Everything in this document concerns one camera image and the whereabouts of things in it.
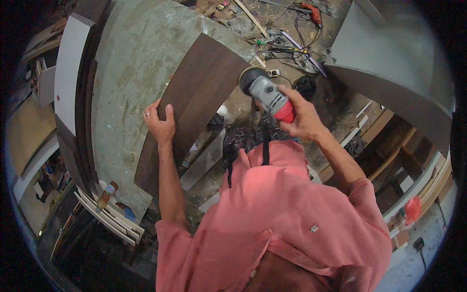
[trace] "angle grinder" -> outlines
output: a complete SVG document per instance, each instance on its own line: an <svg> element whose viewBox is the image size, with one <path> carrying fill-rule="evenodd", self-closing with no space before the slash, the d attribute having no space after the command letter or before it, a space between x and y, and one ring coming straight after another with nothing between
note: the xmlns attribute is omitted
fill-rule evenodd
<svg viewBox="0 0 467 292"><path fill-rule="evenodd" d="M240 74L239 85L243 93L258 100L262 108L274 118L286 123L294 121L292 103L271 81L265 70L258 67L245 69Z"/></svg>

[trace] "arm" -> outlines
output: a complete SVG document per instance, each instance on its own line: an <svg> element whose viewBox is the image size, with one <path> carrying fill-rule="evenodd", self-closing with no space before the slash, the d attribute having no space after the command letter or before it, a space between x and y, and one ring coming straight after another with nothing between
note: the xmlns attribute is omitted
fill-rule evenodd
<svg viewBox="0 0 467 292"><path fill-rule="evenodd" d="M175 167L172 140L175 134L174 110L168 104L165 108L166 121L160 121L157 107L160 99L146 108L144 121L157 141L159 153L159 209L161 218L188 228L185 216L185 198Z"/></svg>
<svg viewBox="0 0 467 292"><path fill-rule="evenodd" d="M293 103L297 114L293 123L281 122L281 128L293 136L314 141L329 161L334 173L339 177L339 189L343 193L348 193L354 181L366 178L365 173L323 125L312 103L306 101L296 90L284 86L279 86L279 89Z"/></svg>

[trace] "hand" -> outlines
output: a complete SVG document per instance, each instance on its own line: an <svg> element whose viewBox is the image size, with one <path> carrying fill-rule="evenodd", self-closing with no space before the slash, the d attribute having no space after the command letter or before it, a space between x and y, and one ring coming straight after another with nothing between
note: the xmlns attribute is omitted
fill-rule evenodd
<svg viewBox="0 0 467 292"><path fill-rule="evenodd" d="M288 124L281 121L279 126L292 136L313 141L318 140L327 131L327 128L319 119L315 106L306 101L297 90L289 89L283 85L279 85L279 90L292 102L296 113L295 120L292 123Z"/></svg>
<svg viewBox="0 0 467 292"><path fill-rule="evenodd" d="M171 104L165 107L166 121L159 120L157 116L157 107L161 99L150 104L144 110L144 121L148 125L149 132L152 133L159 147L172 146L172 139L175 135L174 108Z"/></svg>

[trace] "pink shirt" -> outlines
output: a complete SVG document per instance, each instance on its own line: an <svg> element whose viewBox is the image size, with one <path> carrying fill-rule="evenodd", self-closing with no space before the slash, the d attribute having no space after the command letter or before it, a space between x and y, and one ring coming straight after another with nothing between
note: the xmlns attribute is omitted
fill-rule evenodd
<svg viewBox="0 0 467 292"><path fill-rule="evenodd" d="M240 150L232 188L193 237L169 221L156 223L156 291L242 291L266 250L314 273L329 290L372 291L391 258L389 230L368 179L346 196L307 175L304 150L293 141Z"/></svg>

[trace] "man's left hand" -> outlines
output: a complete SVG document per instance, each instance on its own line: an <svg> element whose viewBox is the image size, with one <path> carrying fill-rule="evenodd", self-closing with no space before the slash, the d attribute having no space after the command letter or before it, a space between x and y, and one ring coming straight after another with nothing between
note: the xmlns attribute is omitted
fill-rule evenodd
<svg viewBox="0 0 467 292"><path fill-rule="evenodd" d="M172 139L175 135L174 108L171 104L165 107L166 121L159 120L157 107L161 99L150 104L144 110L144 121L148 125L149 132L152 133L159 147L171 147Z"/></svg>

